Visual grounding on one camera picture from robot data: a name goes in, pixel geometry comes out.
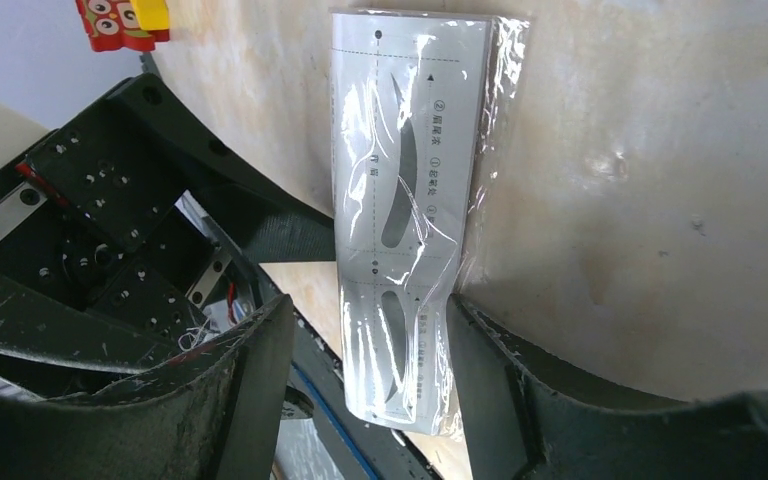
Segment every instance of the table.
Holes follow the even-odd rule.
[[[333,214],[328,8],[168,0],[155,55],[240,156]],[[609,380],[679,399],[768,388],[768,2],[376,1],[533,15],[510,135],[480,159],[462,291]],[[333,264],[267,271],[340,351]],[[448,478],[462,442],[412,435]]]

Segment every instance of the clear plastic wrapper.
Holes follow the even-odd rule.
[[[475,206],[473,165],[502,134],[529,23],[365,10],[333,12],[333,25],[346,404],[372,423],[452,434],[446,300]]]

